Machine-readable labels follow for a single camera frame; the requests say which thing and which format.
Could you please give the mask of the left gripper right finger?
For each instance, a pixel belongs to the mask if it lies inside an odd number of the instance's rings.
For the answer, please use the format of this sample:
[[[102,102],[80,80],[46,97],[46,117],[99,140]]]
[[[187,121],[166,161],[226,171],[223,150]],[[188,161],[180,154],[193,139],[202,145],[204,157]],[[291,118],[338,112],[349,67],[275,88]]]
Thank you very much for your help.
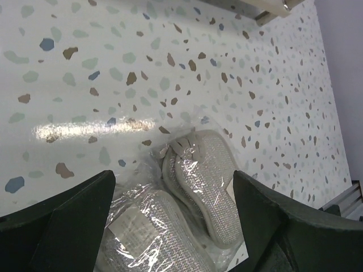
[[[233,189],[248,259],[234,271],[362,271],[362,223],[293,200],[242,171]]]

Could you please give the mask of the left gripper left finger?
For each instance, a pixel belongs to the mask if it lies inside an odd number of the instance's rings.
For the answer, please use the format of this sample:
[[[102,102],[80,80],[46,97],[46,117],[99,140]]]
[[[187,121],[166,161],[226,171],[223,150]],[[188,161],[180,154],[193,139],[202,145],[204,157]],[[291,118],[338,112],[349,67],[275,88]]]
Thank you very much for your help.
[[[1,217],[1,271],[93,271],[115,184],[106,170]]]

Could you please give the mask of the silver scourer pack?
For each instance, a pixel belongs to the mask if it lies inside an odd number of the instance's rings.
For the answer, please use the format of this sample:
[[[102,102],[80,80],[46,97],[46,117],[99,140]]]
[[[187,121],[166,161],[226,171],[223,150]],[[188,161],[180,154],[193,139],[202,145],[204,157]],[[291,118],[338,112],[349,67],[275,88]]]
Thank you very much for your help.
[[[229,252],[208,236],[202,213],[153,184],[117,184],[95,271],[224,271]]]
[[[159,163],[162,186],[216,270],[228,271],[248,257],[233,191],[233,173],[239,168],[236,150],[200,107],[159,129],[166,135],[151,153]]]

